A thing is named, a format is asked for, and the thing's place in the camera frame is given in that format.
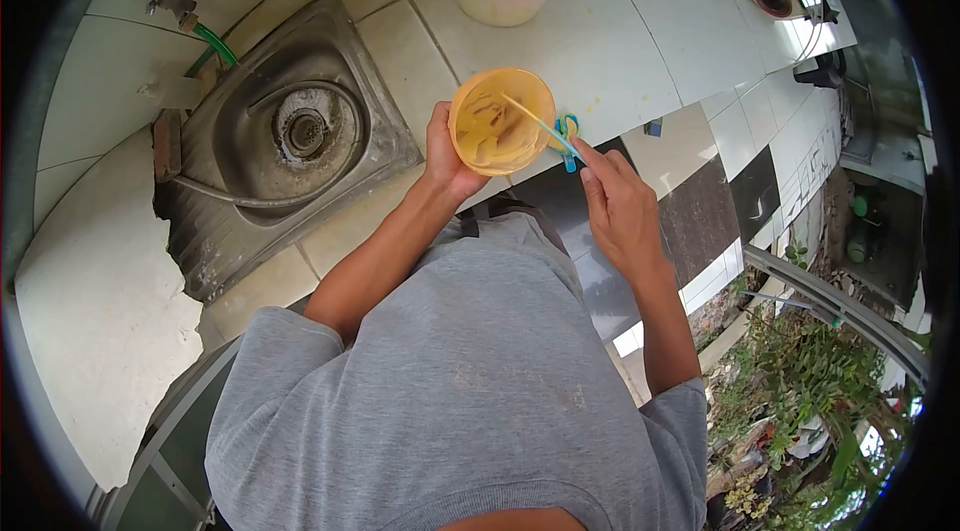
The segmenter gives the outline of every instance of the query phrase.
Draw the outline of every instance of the drain strainer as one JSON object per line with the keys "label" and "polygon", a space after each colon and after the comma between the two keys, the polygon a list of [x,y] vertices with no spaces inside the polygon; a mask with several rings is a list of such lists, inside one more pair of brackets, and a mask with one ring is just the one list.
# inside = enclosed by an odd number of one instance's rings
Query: drain strainer
{"label": "drain strainer", "polygon": [[350,105],[336,91],[309,88],[283,99],[273,117],[273,133],[288,160],[311,160],[323,152],[343,123]]}
{"label": "drain strainer", "polygon": [[320,149],[327,130],[327,121],[320,113],[304,107],[295,111],[287,120],[282,142],[291,155],[308,158]]}

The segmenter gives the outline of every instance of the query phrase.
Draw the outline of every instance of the gray t-shirt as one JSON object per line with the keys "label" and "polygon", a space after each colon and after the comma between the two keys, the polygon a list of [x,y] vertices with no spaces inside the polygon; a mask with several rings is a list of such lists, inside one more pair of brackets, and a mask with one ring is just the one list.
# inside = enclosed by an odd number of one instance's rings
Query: gray t-shirt
{"label": "gray t-shirt", "polygon": [[638,412],[570,259],[529,215],[479,225],[445,229],[352,349],[288,310],[253,316],[206,443],[234,529],[435,529],[555,506],[590,531],[702,528],[702,380]]}

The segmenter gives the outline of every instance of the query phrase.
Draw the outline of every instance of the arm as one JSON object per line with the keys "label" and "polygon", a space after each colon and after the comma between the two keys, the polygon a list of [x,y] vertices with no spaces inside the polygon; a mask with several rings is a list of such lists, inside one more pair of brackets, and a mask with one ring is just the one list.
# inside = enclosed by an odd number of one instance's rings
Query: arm
{"label": "arm", "polygon": [[594,240],[630,283],[641,311],[643,365],[656,396],[702,374],[673,264],[663,253],[657,195],[623,154],[598,153],[577,137],[573,141],[587,164],[580,173]]}
{"label": "arm", "polygon": [[403,201],[360,247],[341,260],[306,304],[306,318],[356,339],[360,321],[410,273],[467,198],[490,180],[468,169],[450,141],[450,102],[440,102],[426,128],[426,169]]}

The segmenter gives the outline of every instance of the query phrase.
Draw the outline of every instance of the orange plastic bowl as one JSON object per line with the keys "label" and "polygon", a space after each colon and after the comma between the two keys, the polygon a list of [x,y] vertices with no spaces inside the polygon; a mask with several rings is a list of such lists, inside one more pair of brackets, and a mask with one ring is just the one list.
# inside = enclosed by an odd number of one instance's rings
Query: orange plastic bowl
{"label": "orange plastic bowl", "polygon": [[509,145],[480,152],[470,145],[471,132],[482,127],[481,118],[490,104],[499,106],[506,101],[499,97],[506,93],[538,116],[547,125],[557,118],[553,94],[540,77],[521,68],[494,68],[470,77],[457,91],[450,104],[450,139],[463,164],[486,177],[503,177],[527,166],[546,148],[550,135],[540,125],[512,106],[504,116],[509,117],[511,132]]}

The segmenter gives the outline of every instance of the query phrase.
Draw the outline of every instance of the kitchen counter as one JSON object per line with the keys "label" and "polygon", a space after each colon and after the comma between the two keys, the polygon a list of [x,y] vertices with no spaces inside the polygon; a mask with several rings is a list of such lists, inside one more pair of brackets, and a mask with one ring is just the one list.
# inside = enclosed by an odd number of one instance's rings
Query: kitchen counter
{"label": "kitchen counter", "polygon": [[[310,1],[264,1],[227,44],[242,57]],[[599,145],[684,105],[856,43],[845,13],[836,26],[814,28],[775,21],[750,0],[548,0],[532,21],[510,29],[475,22],[456,0],[343,2],[421,149],[433,105],[489,68],[515,66],[540,76],[558,113],[576,114],[582,138]],[[526,169],[493,179],[464,207],[560,162],[547,151]],[[323,277],[374,231],[418,175],[411,171],[371,192],[298,241],[299,253],[287,250],[284,257],[302,255],[313,275]],[[312,290],[314,278],[300,275],[288,292],[279,292],[269,264],[204,312],[206,349],[242,332],[258,307],[286,306]],[[269,292],[259,291],[261,270]]]}

